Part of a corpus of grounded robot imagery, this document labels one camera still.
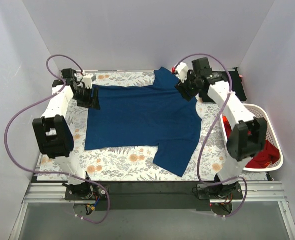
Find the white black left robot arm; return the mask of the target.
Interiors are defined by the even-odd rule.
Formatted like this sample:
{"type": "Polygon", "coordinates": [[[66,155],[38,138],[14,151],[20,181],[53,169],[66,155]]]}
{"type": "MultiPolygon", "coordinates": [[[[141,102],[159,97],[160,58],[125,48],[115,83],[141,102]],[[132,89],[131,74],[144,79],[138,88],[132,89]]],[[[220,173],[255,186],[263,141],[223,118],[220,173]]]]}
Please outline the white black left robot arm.
{"type": "Polygon", "coordinates": [[[68,107],[75,100],[78,107],[100,110],[99,87],[93,86],[96,76],[68,68],[62,71],[61,79],[52,84],[53,98],[40,118],[33,120],[32,126],[40,152],[54,160],[60,169],[67,173],[69,185],[77,186],[76,193],[83,200],[89,200],[94,194],[92,185],[84,180],[88,175],[76,160],[71,159],[75,142],[66,121],[68,107]]]}

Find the blue t shirt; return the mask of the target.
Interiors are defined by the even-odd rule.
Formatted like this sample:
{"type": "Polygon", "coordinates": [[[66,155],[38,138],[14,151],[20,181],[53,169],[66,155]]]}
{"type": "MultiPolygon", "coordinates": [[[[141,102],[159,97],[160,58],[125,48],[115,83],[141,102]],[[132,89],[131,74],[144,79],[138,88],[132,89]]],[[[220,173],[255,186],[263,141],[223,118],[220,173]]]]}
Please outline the blue t shirt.
{"type": "Polygon", "coordinates": [[[88,111],[85,150],[157,147],[154,164],[182,177],[201,135],[197,100],[182,97],[168,69],[154,75],[149,86],[99,86],[100,109],[88,111]]]}

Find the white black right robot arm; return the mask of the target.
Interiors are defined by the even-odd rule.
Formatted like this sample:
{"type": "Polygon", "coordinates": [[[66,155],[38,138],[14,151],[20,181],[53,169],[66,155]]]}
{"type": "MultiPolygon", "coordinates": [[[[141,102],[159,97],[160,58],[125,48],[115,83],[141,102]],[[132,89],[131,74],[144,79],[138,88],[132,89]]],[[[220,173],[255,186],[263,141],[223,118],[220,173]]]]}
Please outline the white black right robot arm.
{"type": "Polygon", "coordinates": [[[257,118],[240,101],[233,91],[233,80],[229,70],[224,67],[225,75],[214,72],[210,66],[211,55],[201,53],[199,59],[192,62],[192,69],[180,60],[172,73],[179,79],[176,89],[182,97],[191,101],[199,93],[206,91],[220,108],[212,127],[215,127],[221,116],[227,117],[232,132],[225,140],[225,149],[229,158],[223,169],[217,174],[213,187],[214,194],[225,199],[232,193],[232,184],[239,181],[240,174],[246,165],[265,149],[268,122],[257,118]]]}

